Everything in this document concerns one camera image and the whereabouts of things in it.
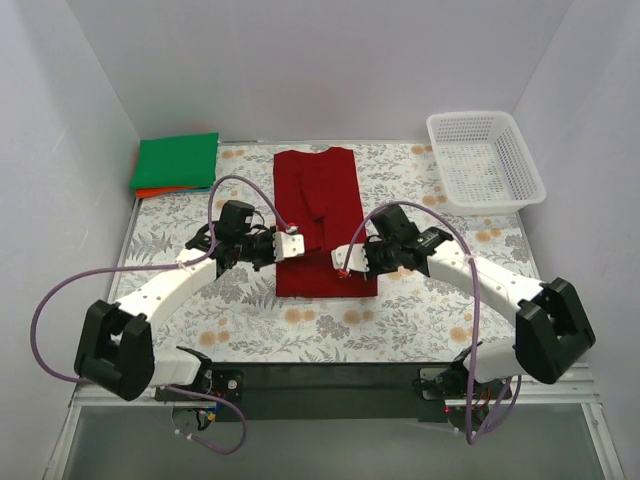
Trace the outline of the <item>orange folded t-shirt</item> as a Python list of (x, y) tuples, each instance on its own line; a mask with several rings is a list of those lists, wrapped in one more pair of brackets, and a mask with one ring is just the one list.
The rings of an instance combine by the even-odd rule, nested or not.
[(178, 193), (189, 191), (190, 187), (156, 187), (156, 188), (140, 188), (135, 190), (138, 199), (152, 198), (169, 193)]

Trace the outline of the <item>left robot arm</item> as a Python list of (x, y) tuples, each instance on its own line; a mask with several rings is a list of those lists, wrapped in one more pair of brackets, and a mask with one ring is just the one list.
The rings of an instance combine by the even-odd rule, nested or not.
[(230, 201), (217, 221), (201, 227), (171, 269), (154, 276), (113, 303), (98, 300), (86, 312), (74, 371), (130, 401), (149, 387), (171, 385), (208, 393), (213, 366), (186, 347), (157, 349), (154, 340), (166, 320), (194, 293), (239, 262), (260, 270), (295, 249), (294, 237), (276, 227), (255, 225), (254, 208)]

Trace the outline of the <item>red t-shirt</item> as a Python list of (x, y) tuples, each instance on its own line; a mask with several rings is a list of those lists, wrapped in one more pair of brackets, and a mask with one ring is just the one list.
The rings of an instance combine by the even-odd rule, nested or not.
[(343, 278), (331, 251), (347, 245), (364, 219), (354, 153), (331, 147), (320, 153), (288, 150), (274, 155), (275, 206), (298, 227), (305, 254), (276, 266), (276, 295), (361, 298), (378, 294), (376, 280)]

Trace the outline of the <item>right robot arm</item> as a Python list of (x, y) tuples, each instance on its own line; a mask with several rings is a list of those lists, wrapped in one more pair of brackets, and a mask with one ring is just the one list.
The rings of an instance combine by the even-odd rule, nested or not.
[(381, 208), (370, 220), (377, 236), (364, 243), (366, 278), (399, 267), (418, 271), (473, 296), (515, 329), (507, 339), (473, 342), (440, 374), (444, 388), (468, 378), (487, 384), (519, 375), (553, 384), (594, 346), (595, 333), (570, 282), (525, 277), (473, 256), (450, 229), (419, 230), (399, 205)]

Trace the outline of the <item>floral patterned table mat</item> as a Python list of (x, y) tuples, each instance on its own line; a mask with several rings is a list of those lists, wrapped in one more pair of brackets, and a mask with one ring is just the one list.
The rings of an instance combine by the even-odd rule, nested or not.
[[(347, 144), (355, 156), (365, 215), (390, 200), (431, 208), (463, 234), (477, 256), (540, 277), (518, 214), (449, 215), (431, 147)], [(217, 176), (238, 174), (273, 198), (273, 156), (319, 153), (321, 144), (223, 144)], [(124, 265), (174, 260), (205, 220), (208, 193), (167, 194), (137, 202), (125, 237)], [(378, 277), (378, 296), (277, 298), (275, 267), (239, 264), (193, 295), (165, 321), (157, 348), (184, 346), (216, 362), (449, 362), (473, 333), (473, 300), (444, 282), (400, 269)]]

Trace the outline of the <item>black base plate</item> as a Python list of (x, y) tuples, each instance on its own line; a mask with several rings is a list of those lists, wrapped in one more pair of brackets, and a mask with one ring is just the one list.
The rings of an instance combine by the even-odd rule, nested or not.
[(198, 389), (221, 394), (248, 420), (447, 420), (467, 393), (460, 362), (219, 363)]

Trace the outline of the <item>aluminium rail frame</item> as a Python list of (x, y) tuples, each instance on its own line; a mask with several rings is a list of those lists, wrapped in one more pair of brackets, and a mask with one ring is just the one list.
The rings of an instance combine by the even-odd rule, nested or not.
[(79, 389), (49, 479), (620, 479), (624, 473), (586, 366), (558, 383), (524, 378), (500, 425), (464, 437), (462, 400), (444, 422), (248, 420), (153, 390), (126, 402)]

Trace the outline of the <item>teal folded t-shirt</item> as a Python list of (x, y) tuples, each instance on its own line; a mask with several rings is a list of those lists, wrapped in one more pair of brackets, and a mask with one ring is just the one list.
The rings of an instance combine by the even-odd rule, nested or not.
[(180, 193), (201, 193), (201, 192), (208, 192), (211, 190), (211, 187), (189, 187), (189, 188), (183, 188), (181, 189), (179, 192)]

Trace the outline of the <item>green folded t-shirt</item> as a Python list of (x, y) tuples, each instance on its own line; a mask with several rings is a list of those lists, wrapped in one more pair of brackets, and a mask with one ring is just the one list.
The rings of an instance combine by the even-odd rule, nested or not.
[(141, 140), (130, 188), (201, 188), (216, 178), (217, 132)]

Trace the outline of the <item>white plastic basket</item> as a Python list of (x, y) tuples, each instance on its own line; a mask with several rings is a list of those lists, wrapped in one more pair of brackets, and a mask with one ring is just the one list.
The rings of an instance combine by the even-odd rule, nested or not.
[(426, 127), (452, 214), (510, 215), (546, 199), (538, 169), (510, 114), (434, 114)]

